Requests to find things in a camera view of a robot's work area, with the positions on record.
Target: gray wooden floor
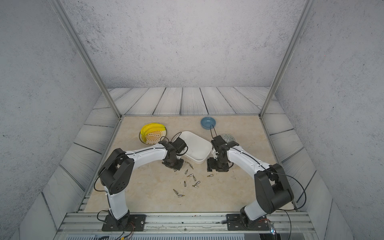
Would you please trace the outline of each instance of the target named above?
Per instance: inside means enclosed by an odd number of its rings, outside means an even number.
[[[109,93],[123,115],[256,115],[261,111],[268,88],[113,88]],[[108,111],[102,109],[108,107],[105,97],[100,96],[93,112],[102,114]],[[284,113],[276,98],[267,113]],[[98,125],[89,121],[86,124]]]

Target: aluminum frame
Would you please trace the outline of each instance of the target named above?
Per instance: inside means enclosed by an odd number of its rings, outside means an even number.
[[[308,22],[308,19],[312,13],[313,7],[316,3],[316,0],[307,0],[307,2],[304,5],[304,9],[301,13],[301,16],[299,18],[299,22],[296,25],[296,28],[292,34],[290,43],[287,47],[287,50],[285,51],[283,60],[280,63],[279,69],[277,70],[276,76],[271,84],[271,87],[269,88],[269,92],[266,96],[264,105],[262,107],[262,111],[260,112],[259,116],[260,119],[262,119],[266,113],[266,110],[268,109],[269,103],[271,102],[273,96],[275,95],[275,92],[281,82],[281,79],[284,75],[284,72],[289,64],[289,61],[291,60],[291,57],[293,55],[293,52],[295,51],[295,47],[301,37],[301,34],[303,33],[303,30],[305,28],[305,25]]]
[[[101,76],[97,72],[96,67],[94,66],[91,58],[89,57],[87,51],[85,50],[85,47],[82,44],[79,35],[76,33],[75,29],[73,28],[73,25],[69,20],[68,15],[66,14],[60,1],[59,0],[48,0],[48,1],[51,4],[53,10],[55,11],[57,17],[59,18],[61,24],[63,25],[65,31],[68,33],[69,37],[71,38],[73,44],[75,45],[85,65],[90,71],[93,79],[95,80],[96,84],[99,86],[101,93],[104,95],[105,99],[107,100],[108,104],[111,106],[116,116],[118,118],[121,118],[121,113],[119,109],[117,108],[115,102],[113,101],[111,95],[109,94],[108,89],[105,87],[105,84],[101,79]]]

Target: enclosure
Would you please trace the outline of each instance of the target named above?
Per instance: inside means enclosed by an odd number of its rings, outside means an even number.
[[[110,153],[145,147],[150,122],[210,141],[199,121],[212,116],[303,186],[288,179],[286,209],[302,208],[268,215],[281,239],[380,239],[382,12],[378,0],[3,2],[1,238],[119,237],[96,217]],[[133,239],[267,233],[220,223],[255,199],[241,168],[194,167],[133,172],[128,208],[147,215]]]

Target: concrete wall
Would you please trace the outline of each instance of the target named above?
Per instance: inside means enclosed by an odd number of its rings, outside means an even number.
[[[109,88],[269,86],[305,0],[62,0]]]
[[[356,239],[384,234],[383,13],[319,0],[276,93]]]
[[[0,239],[9,239],[100,90],[47,0],[0,3]]]

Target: black cable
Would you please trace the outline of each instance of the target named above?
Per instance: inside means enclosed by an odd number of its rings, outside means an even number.
[[[171,140],[171,142],[173,141],[173,139],[175,138],[175,136],[177,135],[177,134],[179,134],[180,133],[180,135],[181,135],[181,133],[182,132],[178,132],[178,133],[176,133],[170,140]]]
[[[294,178],[294,177],[292,177],[292,176],[289,176],[289,175],[286,175],[286,174],[282,174],[282,173],[271,172],[271,171],[267,170],[265,167],[263,167],[263,165],[261,165],[261,164],[260,164],[256,159],[254,159],[252,156],[246,154],[245,152],[241,152],[241,153],[242,153],[242,154],[245,154],[245,155],[247,155],[247,156],[249,156],[250,158],[252,158],[252,159],[253,159],[255,162],[257,162],[262,168],[264,168],[264,170],[266,170],[267,172],[270,172],[271,174],[278,174],[278,175],[283,175],[283,176],[286,176],[286,177],[293,178],[293,179],[300,185],[300,187],[303,189],[304,197],[305,197],[305,198],[304,198],[304,203],[303,203],[300,207],[298,207],[298,208],[294,208],[294,209],[289,209],[289,210],[287,210],[287,209],[278,209],[278,210],[282,210],[282,211],[296,211],[296,210],[302,208],[302,207],[305,205],[305,203],[307,202],[307,194],[306,194],[306,192],[305,192],[305,189],[304,189],[303,185],[302,185],[299,181],[297,181],[296,178]]]
[[[188,152],[188,146],[186,148],[187,148],[187,150],[184,153],[182,153],[182,154],[176,153],[176,156],[180,157],[180,156],[183,156],[184,154],[186,154]]]
[[[166,138],[168,140],[167,142],[169,143],[169,139],[166,136],[161,136],[161,137]]]
[[[97,215],[96,215],[97,220],[99,220],[99,221],[105,223],[105,220],[101,220],[101,219],[99,219],[99,214],[100,214],[101,212],[108,212],[108,211],[107,211],[107,210],[101,210],[101,211],[98,212]]]
[[[292,232],[292,222],[291,222],[291,218],[289,217],[289,214],[288,214],[288,212],[287,212],[286,210],[284,210],[284,209],[279,209],[279,210],[283,210],[283,211],[287,214],[287,216],[288,216],[290,229],[289,229],[289,236],[288,236],[287,240],[289,240],[289,239],[291,238],[291,232]]]
[[[216,129],[215,129],[215,127],[211,124],[211,126],[214,128],[214,130],[215,130],[215,134],[216,134],[216,137],[217,137],[217,133],[216,133]],[[211,136],[212,136],[212,138],[214,137],[213,135],[212,135],[212,127],[211,126],[209,126],[209,130],[211,131]]]

